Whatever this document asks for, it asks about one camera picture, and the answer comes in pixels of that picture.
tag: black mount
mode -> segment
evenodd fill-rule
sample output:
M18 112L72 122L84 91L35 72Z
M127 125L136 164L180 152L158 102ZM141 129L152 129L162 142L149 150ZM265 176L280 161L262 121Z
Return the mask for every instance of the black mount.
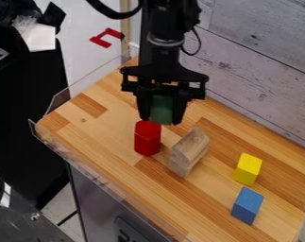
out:
M122 68L122 91L136 95L140 116L145 121L150 119L153 95L170 95L172 123L181 123L187 103L194 98L205 98L209 80L179 63L180 48L193 55L183 44L185 33L192 30L197 36L195 26L199 24L201 12L197 0L138 0L138 7L125 13L113 11L99 0L87 1L112 19L124 19L143 9L140 65ZM191 87L192 82L199 87Z

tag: wooden table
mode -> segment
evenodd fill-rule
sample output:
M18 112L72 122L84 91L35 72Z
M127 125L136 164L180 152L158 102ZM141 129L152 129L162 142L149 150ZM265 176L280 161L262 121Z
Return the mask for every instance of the wooden table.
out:
M161 152L145 158L133 148L140 118L135 97L120 92L121 80L115 70L44 117L38 133L166 231L165 222L191 241L295 238L305 212L304 148L208 98L191 103L182 124L163 127ZM193 127L208 133L211 147L184 180L165 164ZM252 226L230 215L243 187L232 179L242 152L263 159L253 189L265 200Z

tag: yellow block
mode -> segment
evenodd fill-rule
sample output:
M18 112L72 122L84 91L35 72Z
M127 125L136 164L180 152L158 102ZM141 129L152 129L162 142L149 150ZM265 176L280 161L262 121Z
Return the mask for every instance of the yellow block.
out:
M242 184L252 186L260 174L261 166L261 159L242 153L234 172L233 179Z

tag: blue cube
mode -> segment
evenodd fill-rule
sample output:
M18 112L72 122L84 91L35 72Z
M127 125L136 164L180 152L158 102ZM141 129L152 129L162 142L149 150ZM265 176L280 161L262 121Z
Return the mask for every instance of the blue cube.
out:
M244 223L252 225L256 215L259 213L263 200L264 196L261 194L243 187L235 201L231 214L241 219Z

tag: red cube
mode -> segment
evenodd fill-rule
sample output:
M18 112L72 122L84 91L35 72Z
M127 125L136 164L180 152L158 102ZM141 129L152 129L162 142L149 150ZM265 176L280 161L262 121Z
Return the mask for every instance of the red cube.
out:
M139 121L135 127L135 151L151 156L160 151L161 125L149 121Z

